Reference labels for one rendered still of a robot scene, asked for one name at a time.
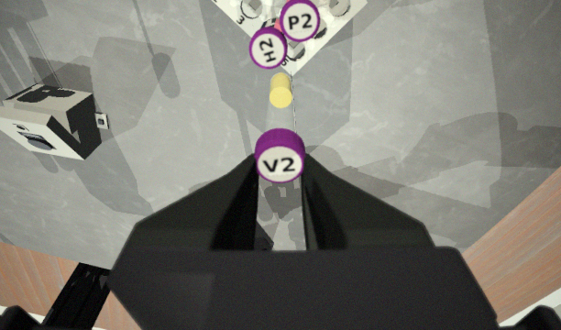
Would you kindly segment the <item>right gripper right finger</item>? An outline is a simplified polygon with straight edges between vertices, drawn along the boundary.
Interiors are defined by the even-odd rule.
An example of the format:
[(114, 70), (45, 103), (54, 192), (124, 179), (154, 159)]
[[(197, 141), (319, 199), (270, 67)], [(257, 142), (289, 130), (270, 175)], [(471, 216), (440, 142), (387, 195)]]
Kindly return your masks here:
[(435, 247), (424, 223), (305, 155), (301, 187), (306, 250), (325, 250), (325, 233), (326, 250)]

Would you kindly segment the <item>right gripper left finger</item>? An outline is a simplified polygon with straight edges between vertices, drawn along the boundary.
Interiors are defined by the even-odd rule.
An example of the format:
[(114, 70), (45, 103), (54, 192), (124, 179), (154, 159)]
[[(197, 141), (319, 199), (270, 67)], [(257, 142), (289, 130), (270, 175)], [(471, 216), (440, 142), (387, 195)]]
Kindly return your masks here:
[(252, 153), (226, 175), (135, 223), (122, 250), (131, 246), (254, 250), (258, 200), (259, 175)]

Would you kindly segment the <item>white done button panel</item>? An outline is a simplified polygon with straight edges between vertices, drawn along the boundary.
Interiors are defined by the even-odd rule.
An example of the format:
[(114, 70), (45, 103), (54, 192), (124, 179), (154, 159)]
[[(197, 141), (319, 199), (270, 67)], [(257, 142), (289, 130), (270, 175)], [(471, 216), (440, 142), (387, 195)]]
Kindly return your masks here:
[(92, 93), (36, 83), (3, 104), (0, 130), (31, 151), (86, 160), (102, 143), (99, 128), (109, 129)]

